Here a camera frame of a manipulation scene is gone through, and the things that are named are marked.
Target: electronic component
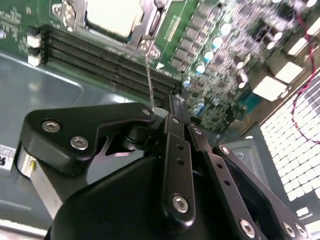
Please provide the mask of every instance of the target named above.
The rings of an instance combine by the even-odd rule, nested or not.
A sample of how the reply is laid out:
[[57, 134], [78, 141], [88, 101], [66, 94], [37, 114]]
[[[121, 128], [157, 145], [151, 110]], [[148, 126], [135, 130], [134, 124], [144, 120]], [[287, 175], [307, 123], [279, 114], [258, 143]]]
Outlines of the electronic component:
[[295, 17], [294, 9], [286, 3], [281, 3], [280, 6], [277, 8], [277, 13], [280, 18], [291, 21]]
[[272, 35], [274, 41], [278, 41], [283, 35], [282, 32], [278, 31], [275, 27], [271, 27], [269, 32]]
[[224, 43], [224, 40], [219, 36], [216, 36], [212, 39], [212, 45], [215, 49], [219, 49], [223, 43]]
[[178, 48], [174, 53], [174, 57], [183, 61], [187, 57], [187, 54], [188, 52]]
[[235, 77], [235, 81], [236, 81], [236, 84], [238, 85], [239, 89], [243, 89], [246, 85], [246, 83], [243, 81], [243, 79], [240, 75], [237, 75]]
[[221, 64], [224, 63], [224, 59], [221, 57], [221, 56], [217, 56], [215, 59], [214, 59], [214, 64], [217, 65], [217, 66], [220, 66]]
[[183, 86], [185, 88], [188, 88], [190, 87], [190, 83], [191, 83], [191, 77], [190, 76], [185, 77], [183, 81]]
[[317, 3], [317, 0], [302, 0], [302, 2], [304, 2], [308, 8], [311, 8]]
[[188, 51], [191, 48], [191, 46], [192, 46], [192, 41], [189, 41], [189, 40], [183, 38], [181, 40], [181, 42], [180, 42], [180, 46], [179, 47], [181, 49], [184, 49], [184, 50]]
[[41, 45], [41, 35], [28, 35], [26, 38], [26, 44], [31, 48], [39, 48]]
[[184, 36], [190, 40], [194, 40], [198, 35], [198, 31], [191, 28], [191, 27], [188, 27], [184, 33]]
[[41, 64], [41, 55], [28, 55], [28, 64], [36, 67]]
[[214, 52], [211, 49], [206, 49], [203, 51], [203, 57], [206, 62], [210, 62], [214, 59]]
[[220, 104], [220, 98], [214, 98], [214, 99], [212, 100], [212, 104], [213, 104], [214, 106], [218, 106], [218, 105]]
[[233, 57], [233, 62], [236, 66], [236, 69], [242, 69], [244, 66], [244, 62], [238, 56]]
[[239, 11], [239, 13], [243, 16], [250, 16], [252, 12], [251, 4], [245, 4]]
[[276, 43], [268, 36], [264, 36], [263, 39], [262, 39], [266, 49], [270, 50], [270, 49], [273, 49], [276, 45]]
[[194, 16], [192, 17], [192, 19], [191, 19], [190, 24], [191, 24], [194, 28], [200, 30], [200, 29], [202, 28], [202, 26], [204, 25], [205, 21], [206, 21], [206, 20], [203, 19], [202, 17], [200, 17], [200, 16], [198, 16], [198, 15], [194, 15]]
[[108, 1], [89, 0], [86, 17], [89, 23], [127, 38], [143, 17], [140, 0]]
[[293, 57], [289, 58], [275, 51], [266, 63], [275, 78], [289, 84], [304, 70], [293, 60]]
[[173, 58], [172, 61], [171, 61], [171, 63], [170, 63], [170, 65], [171, 65], [172, 67], [175, 67], [176, 69], [179, 69], [179, 68], [181, 67], [181, 65], [182, 65], [182, 61]]
[[153, 59], [161, 56], [150, 40], [156, 38], [171, 1], [150, 4], [149, 0], [116, 0], [110, 4], [104, 0], [88, 0], [85, 3], [75, 0], [53, 4], [52, 15], [59, 18], [69, 32], [85, 35], [93, 42], [136, 57], [145, 53], [150, 53]]
[[211, 11], [211, 6], [205, 2], [200, 2], [199, 6], [196, 9], [197, 14], [200, 14], [204, 17], [208, 16]]
[[220, 27], [220, 33], [222, 36], [227, 36], [229, 33], [231, 33], [232, 25], [230, 23], [223, 23]]
[[198, 73], [198, 74], [203, 74], [205, 71], [206, 71], [206, 66], [203, 62], [198, 62], [195, 64], [195, 71]]
[[200, 98], [196, 101], [196, 107], [198, 109], [204, 109], [205, 108], [205, 100], [203, 98]]

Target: dimm slot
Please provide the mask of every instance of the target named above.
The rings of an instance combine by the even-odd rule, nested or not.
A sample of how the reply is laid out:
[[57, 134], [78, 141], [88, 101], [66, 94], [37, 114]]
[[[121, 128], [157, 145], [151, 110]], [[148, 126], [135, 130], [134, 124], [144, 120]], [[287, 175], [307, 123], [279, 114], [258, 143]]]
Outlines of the dimm slot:
[[[88, 62], [92, 65], [96, 65], [97, 67], [100, 67], [104, 70], [107, 70], [112, 73], [116, 73], [120, 76], [123, 76], [125, 78], [130, 79], [131, 81], [134, 81], [136, 83], [139, 83], [141, 85], [149, 87], [148, 79], [146, 79], [145, 77], [138, 75], [134, 72], [130, 72], [129, 70], [127, 70], [119, 65], [116, 65], [112, 62], [106, 63], [106, 61], [104, 61], [98, 57], [92, 56], [89, 53], [79, 52], [79, 50], [77, 50], [76, 48], [74, 48], [72, 46], [68, 46], [66, 48], [65, 44], [63, 42], [60, 42], [55, 39], [49, 40], [49, 46], [53, 49], [59, 50], [60, 52], [63, 52], [68, 55], [71, 55], [75, 58], [81, 59], [84, 62]], [[162, 85], [162, 84], [159, 84], [157, 82], [153, 82], [152, 85], [153, 85], [153, 89], [155, 91], [161, 92], [163, 94], [169, 94], [171, 92], [171, 89], [169, 87]]]
[[[109, 81], [109, 82], [118, 84], [120, 86], [124, 86], [129, 89], [132, 89], [138, 93], [142, 93], [145, 96], [147, 96], [147, 99], [149, 97], [149, 88], [148, 87], [145, 87], [145, 86], [143, 86], [139, 83], [133, 82], [133, 81], [128, 81], [128, 79], [126, 79], [123, 76], [119, 76], [119, 75], [112, 73], [110, 71], [106, 71], [104, 69], [101, 69], [100, 67], [97, 67], [97, 66], [92, 65], [88, 62], [82, 61], [80, 59], [76, 59], [76, 58], [69, 56], [63, 52], [60, 52], [58, 50], [55, 50], [55, 49], [50, 50], [49, 58], [58, 59], [62, 62], [68, 63], [69, 65], [77, 67], [80, 70], [97, 75], [101, 78], [106, 79], [106, 82]], [[165, 96], [166, 96], [165, 94], [160, 93], [160, 92], [154, 93], [154, 97], [160, 101], [162, 101], [165, 98]]]
[[[103, 49], [100, 45], [94, 42], [89, 42], [87, 39], [82, 39], [79, 36], [71, 35], [69, 32], [57, 30], [53, 27], [50, 28], [49, 37], [59, 40], [61, 42], [64, 42], [65, 44], [69, 46], [73, 46], [83, 52], [87, 52], [92, 55], [95, 55], [96, 57], [102, 58], [106, 61], [111, 61], [116, 64], [119, 64], [122, 67], [127, 68], [130, 71], [137, 72], [138, 74], [143, 75], [145, 77], [147, 76], [145, 66], [137, 62], [130, 61], [113, 52], [107, 51], [106, 49]], [[177, 90], [181, 88], [181, 82], [174, 78], [165, 76], [152, 69], [150, 73], [151, 73], [151, 79], [156, 82], [167, 85], [168, 87], [171, 87]]]

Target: screw head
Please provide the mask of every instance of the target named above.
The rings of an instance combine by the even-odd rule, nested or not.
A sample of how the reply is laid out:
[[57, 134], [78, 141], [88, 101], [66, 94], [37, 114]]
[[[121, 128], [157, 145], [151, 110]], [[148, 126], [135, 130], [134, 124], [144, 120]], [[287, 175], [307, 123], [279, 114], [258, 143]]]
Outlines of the screw head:
[[70, 144], [73, 148], [81, 151], [89, 147], [87, 139], [82, 136], [74, 136], [73, 138], [71, 138]]
[[187, 200], [180, 196], [180, 195], [175, 195], [173, 198], [172, 198], [172, 202], [173, 202], [173, 206], [174, 208], [180, 212], [180, 213], [186, 213], [188, 211], [188, 202]]
[[202, 132], [198, 128], [195, 128], [194, 131], [199, 135], [202, 134]]
[[291, 237], [293, 237], [293, 238], [296, 236], [296, 234], [295, 234], [295, 232], [294, 232], [294, 230], [292, 229], [291, 226], [289, 226], [289, 225], [286, 224], [285, 222], [282, 223], [282, 226], [283, 226], [285, 232], [286, 232], [287, 234], [289, 234], [289, 236], [291, 236]]
[[143, 112], [145, 115], [148, 115], [148, 116], [151, 115], [151, 112], [149, 112], [147, 109], [142, 109], [142, 112]]
[[247, 220], [241, 219], [240, 227], [249, 238], [253, 239], [255, 237], [255, 230]]
[[176, 124], [180, 123], [179, 119], [176, 119], [175, 117], [172, 118], [172, 121], [174, 121]]
[[46, 120], [42, 123], [42, 129], [48, 133], [56, 133], [60, 130], [60, 125], [56, 121]]
[[299, 233], [305, 238], [308, 238], [308, 233], [298, 224], [295, 224], [296, 228], [298, 229]]
[[226, 147], [222, 147], [222, 151], [223, 151], [225, 154], [229, 154], [229, 150], [228, 150]]

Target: ram slot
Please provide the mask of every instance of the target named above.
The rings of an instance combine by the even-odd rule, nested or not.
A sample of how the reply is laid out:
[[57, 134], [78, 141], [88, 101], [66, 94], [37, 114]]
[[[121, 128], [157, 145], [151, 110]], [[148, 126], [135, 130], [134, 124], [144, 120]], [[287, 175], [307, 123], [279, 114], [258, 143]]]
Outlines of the ram slot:
[[[113, 52], [107, 51], [105, 49], [103, 49], [100, 45], [94, 43], [94, 42], [89, 42], [86, 39], [82, 39], [79, 36], [76, 35], [71, 35], [69, 32], [65, 32], [65, 31], [61, 31], [61, 30], [57, 30], [53, 27], [50, 28], [49, 30], [49, 37], [55, 40], [59, 40], [69, 46], [72, 46], [74, 48], [77, 48], [80, 51], [89, 53], [91, 55], [94, 55], [96, 57], [102, 58], [105, 61], [108, 62], [113, 62], [117, 65], [121, 65], [122, 67], [135, 72], [139, 75], [142, 75], [144, 77], [147, 77], [147, 71], [146, 71], [146, 67], [128, 60], [122, 56], [119, 56]], [[181, 82], [170, 78], [168, 76], [165, 76], [159, 72], [156, 72], [154, 70], [151, 69], [150, 71], [150, 75], [151, 75], [151, 79], [154, 82], [158, 82], [162, 85], [166, 85], [170, 88], [172, 88], [173, 90], [179, 90], [181, 88]]]

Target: perforated metal panel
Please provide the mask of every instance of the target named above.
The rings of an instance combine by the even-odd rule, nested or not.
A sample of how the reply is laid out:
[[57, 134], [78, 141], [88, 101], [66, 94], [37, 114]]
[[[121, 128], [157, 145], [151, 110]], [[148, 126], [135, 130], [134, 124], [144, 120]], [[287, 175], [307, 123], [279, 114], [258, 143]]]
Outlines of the perforated metal panel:
[[[320, 140], [320, 77], [297, 101], [295, 121], [304, 135]], [[305, 222], [320, 220], [320, 144], [306, 140], [292, 121], [295, 96], [262, 126], [290, 208]]]

